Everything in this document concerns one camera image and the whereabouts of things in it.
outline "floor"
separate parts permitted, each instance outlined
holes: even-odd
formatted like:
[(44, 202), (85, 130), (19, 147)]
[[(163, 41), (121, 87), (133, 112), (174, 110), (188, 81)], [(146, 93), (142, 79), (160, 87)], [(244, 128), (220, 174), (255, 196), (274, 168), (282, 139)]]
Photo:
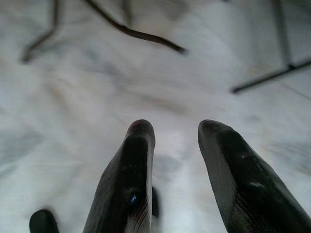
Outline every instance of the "floor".
[[(122, 20), (120, 0), (98, 0)], [(153, 184), (162, 233), (225, 233), (197, 142), (203, 119), (236, 129), (311, 215), (311, 68), (240, 95), (229, 89), (282, 66), (269, 0), (133, 0), (134, 26), (187, 48), (116, 31), (81, 0), (28, 65), (50, 0), (0, 6), (0, 232), (29, 232), (41, 208), (82, 232), (99, 177), (128, 126), (155, 129)], [(286, 0), (293, 58), (311, 56), (311, 6)]]

